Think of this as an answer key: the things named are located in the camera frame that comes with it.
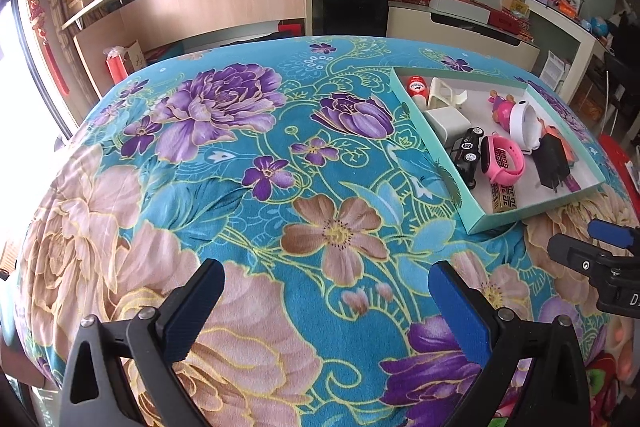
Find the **person's hand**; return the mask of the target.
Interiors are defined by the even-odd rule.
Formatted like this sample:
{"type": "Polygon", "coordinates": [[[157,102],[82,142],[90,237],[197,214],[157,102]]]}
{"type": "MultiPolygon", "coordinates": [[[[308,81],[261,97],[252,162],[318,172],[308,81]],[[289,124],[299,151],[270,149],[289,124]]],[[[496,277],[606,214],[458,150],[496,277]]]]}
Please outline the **person's hand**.
{"type": "Polygon", "coordinates": [[[631,384],[639,372],[639,320],[612,315],[605,350],[615,359],[618,379],[631,384]]]}

